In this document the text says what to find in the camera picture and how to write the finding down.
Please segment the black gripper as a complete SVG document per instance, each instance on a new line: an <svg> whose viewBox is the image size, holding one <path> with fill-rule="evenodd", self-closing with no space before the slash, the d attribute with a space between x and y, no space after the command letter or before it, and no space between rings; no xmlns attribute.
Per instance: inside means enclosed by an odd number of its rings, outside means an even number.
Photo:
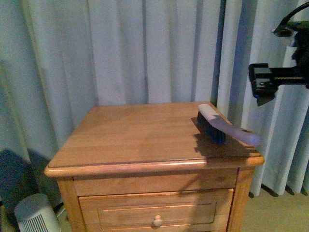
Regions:
<svg viewBox="0 0 309 232"><path fill-rule="evenodd" d="M309 69L294 67L271 68L267 63L249 65L249 80L257 105L262 106L276 97L281 85L305 85L309 87Z"/></svg>

